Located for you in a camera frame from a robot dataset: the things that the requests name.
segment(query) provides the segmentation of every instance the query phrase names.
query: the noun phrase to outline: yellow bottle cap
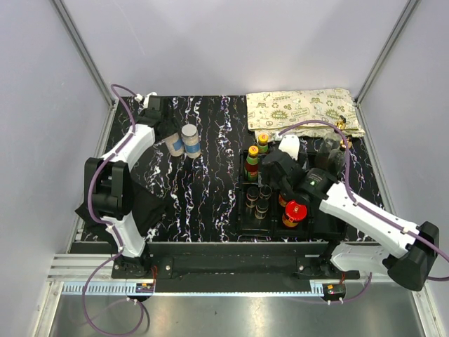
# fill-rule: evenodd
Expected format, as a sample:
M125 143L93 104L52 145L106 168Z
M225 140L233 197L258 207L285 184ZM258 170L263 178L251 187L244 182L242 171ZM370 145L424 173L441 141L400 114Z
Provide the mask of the yellow bottle cap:
M251 156L257 156L259 154L259 149L257 146L250 146L248 152Z
M265 145L268 143L268 135L266 133L261 133L259 135L259 143Z

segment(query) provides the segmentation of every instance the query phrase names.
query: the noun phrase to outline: white cap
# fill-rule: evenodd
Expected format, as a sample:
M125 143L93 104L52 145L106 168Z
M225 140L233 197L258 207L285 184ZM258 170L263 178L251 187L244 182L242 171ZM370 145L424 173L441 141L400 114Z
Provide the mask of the white cap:
M193 124L186 124L182 127L181 132L184 136L193 137L196 135L196 126Z

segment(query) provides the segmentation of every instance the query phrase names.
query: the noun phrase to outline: bottle rack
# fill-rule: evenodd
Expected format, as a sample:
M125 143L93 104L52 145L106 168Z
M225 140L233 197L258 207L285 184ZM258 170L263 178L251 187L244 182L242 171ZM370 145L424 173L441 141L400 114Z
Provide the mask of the bottle rack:
M255 217L255 208L246 206L246 191L251 186L259 187L258 182L245 179L245 162L248 151L240 153L239 184L236 193L237 204L237 232L240 235L254 237L294 237L298 241L322 239L325 241L342 241L347 232L347 224L340 219L319 211L314 216L309 215L295 228L288 228L282 222L285 209L278 203L279 193L273 191L269 199L269 209L264 219ZM259 155L259 163L265 154ZM314 153L307 153L308 162L313 165Z

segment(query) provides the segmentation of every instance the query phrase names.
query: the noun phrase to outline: black marble table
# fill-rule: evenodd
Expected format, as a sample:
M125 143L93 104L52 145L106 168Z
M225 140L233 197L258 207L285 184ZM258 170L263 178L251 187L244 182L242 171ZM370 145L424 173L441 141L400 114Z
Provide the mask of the black marble table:
M147 235L148 242L270 242L270 237L242 237L236 232L236 187L239 153L254 143L246 124L245 96L174 97L175 116L181 125L197 125L202 155L190 159L185 154L172 157L163 143L148 149L131 175L160 197L173 200L170 210ZM130 98L133 114L138 104ZM130 126L122 105L118 106L107 142L110 150ZM302 150L316 151L321 140L301 139ZM351 149L352 189L368 201L382 206L373 168L363 139L355 139ZM96 241L84 232L81 241ZM370 240L349 227L346 240Z

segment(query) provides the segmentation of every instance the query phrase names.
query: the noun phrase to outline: small bottle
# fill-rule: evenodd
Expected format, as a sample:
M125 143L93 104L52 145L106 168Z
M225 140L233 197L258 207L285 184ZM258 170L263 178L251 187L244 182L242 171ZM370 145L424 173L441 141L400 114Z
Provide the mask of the small bottle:
M259 148L259 153L268 152L268 135L266 133L261 133L257 139L257 147Z
M246 207L252 209L255 207L257 199L259 198L259 189L256 186L251 186L246 191Z
M265 219L265 216L267 216L268 212L268 205L269 205L268 200L259 199L255 205L254 216L259 220Z
M349 149L352 147L351 137L347 136ZM344 145L343 140L340 141L340 147L330 151L328 160L328 172L338 177L342 172L344 164L344 151L346 150L346 145Z
M340 116L340 120L335 125L340 130L344 130L346 128L346 119L343 116ZM330 151L338 149L341 139L342 138L335 130L331 130L324 135L323 142L316 153L315 167L323 170L328 168Z
M201 149L196 126L193 124L184 125L181 129L181 136L187 156L192 159L198 158L201 154Z
M260 188L259 198L269 199L272 195L272 188L268 185L264 185Z
M245 177L247 181L257 181L259 170L259 159L257 158L258 154L259 149L257 146L250 146L245 163Z
M292 200L287 204L286 211L282 215L282 223L288 228L295 228L306 216L307 207Z
M287 199L287 198L286 198L285 195L282 195L281 193L279 193L278 201L279 201L279 204L280 204L282 207L287 206L289 200L286 200L286 199Z
M167 145L168 151L172 156L179 157L184 153L184 146L182 145L181 137L177 132L168 136L163 141Z

